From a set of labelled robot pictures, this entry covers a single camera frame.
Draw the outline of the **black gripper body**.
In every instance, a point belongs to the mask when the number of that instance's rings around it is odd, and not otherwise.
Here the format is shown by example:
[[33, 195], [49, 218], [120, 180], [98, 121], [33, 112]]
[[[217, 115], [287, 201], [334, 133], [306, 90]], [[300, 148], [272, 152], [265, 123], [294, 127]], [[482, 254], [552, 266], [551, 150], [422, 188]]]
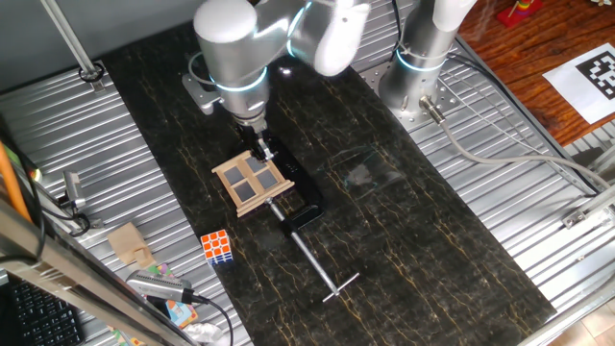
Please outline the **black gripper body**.
[[266, 142], [266, 139], [270, 135], [270, 131], [267, 128], [256, 131], [252, 126], [238, 125], [237, 131], [243, 144], [250, 150], [260, 150], [261, 146], [259, 141], [262, 140]]

